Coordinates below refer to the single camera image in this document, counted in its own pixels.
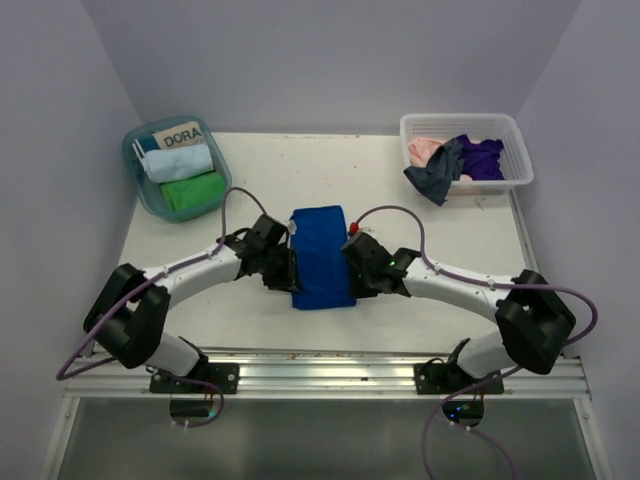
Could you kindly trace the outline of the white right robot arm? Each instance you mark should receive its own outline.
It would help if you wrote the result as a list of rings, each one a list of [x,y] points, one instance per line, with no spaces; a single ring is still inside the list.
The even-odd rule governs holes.
[[[397,294],[435,300],[474,313],[495,324],[495,331],[465,338],[444,361],[421,368],[436,392],[468,392],[503,369],[520,367],[548,374],[576,325],[576,318],[537,272],[493,276],[427,263],[419,251],[390,253],[360,231],[341,252],[357,298]]]

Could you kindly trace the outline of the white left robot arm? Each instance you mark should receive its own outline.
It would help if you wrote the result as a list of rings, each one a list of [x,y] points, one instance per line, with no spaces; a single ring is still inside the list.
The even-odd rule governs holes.
[[[185,392],[197,392],[208,379],[205,356],[192,343],[165,332],[168,312],[214,286],[254,274],[270,290],[297,290],[288,236],[285,224],[262,214],[252,227],[225,233],[180,261],[147,269],[122,264],[109,277],[83,329],[125,368],[164,371]]]

